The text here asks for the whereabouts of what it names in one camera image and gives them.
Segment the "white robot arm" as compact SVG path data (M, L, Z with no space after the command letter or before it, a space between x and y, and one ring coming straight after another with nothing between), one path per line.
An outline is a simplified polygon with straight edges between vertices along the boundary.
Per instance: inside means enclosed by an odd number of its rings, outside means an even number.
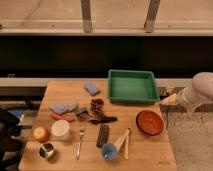
M162 105L181 105L188 113L194 112L202 104L212 104L213 72L197 73L189 86L164 98L160 103Z

